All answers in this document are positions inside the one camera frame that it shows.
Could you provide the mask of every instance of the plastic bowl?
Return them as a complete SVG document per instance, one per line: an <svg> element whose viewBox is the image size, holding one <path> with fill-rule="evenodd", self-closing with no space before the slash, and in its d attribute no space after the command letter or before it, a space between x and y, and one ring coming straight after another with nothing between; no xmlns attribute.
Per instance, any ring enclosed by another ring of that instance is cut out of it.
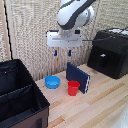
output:
<svg viewBox="0 0 128 128"><path fill-rule="evenodd" d="M59 87L60 78L57 76L47 76L45 78L45 84L47 88L55 89Z"/></svg>

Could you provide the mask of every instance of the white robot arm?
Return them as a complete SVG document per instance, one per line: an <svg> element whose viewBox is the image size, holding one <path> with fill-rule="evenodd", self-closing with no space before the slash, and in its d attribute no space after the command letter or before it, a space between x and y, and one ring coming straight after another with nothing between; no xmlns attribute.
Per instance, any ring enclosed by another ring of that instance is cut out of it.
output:
<svg viewBox="0 0 128 128"><path fill-rule="evenodd" d="M73 27L81 27L89 24L94 16L93 8L89 6L94 1L95 0L62 0L60 10L57 14L59 26L63 30L69 30Z"/></svg>
<svg viewBox="0 0 128 128"><path fill-rule="evenodd" d="M57 14L60 30L47 32L47 45L49 47L80 47L82 31L77 27L87 25L92 21L94 10L90 5L95 1L62 0Z"/></svg>

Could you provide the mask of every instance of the red plastic cup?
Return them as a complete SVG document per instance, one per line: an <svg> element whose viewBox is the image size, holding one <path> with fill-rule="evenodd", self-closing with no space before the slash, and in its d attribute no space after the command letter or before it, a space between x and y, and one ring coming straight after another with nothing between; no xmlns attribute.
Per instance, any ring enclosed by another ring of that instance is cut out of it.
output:
<svg viewBox="0 0 128 128"><path fill-rule="evenodd" d="M69 81L68 82L68 95L76 96L77 91L80 87L80 83L77 81Z"/></svg>

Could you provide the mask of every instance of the wooden table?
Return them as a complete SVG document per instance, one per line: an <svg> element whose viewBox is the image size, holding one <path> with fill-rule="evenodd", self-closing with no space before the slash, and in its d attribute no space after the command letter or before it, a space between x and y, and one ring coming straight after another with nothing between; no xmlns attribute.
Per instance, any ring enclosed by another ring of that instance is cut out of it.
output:
<svg viewBox="0 0 128 128"><path fill-rule="evenodd" d="M128 102L128 75L114 80L85 64L78 68L91 76L87 94L68 95L65 71L56 74L61 83L55 90L36 82L51 104L48 128L110 128Z"/></svg>

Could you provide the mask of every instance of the black storage bin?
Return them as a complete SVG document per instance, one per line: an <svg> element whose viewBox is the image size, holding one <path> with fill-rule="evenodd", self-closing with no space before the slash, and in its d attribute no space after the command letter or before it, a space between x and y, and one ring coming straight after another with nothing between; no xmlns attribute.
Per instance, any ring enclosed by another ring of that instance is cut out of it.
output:
<svg viewBox="0 0 128 128"><path fill-rule="evenodd" d="M109 77L119 79L128 73L128 36L109 30L99 31L87 65Z"/></svg>
<svg viewBox="0 0 128 128"><path fill-rule="evenodd" d="M0 128L47 128L49 105L20 60L0 63Z"/></svg>

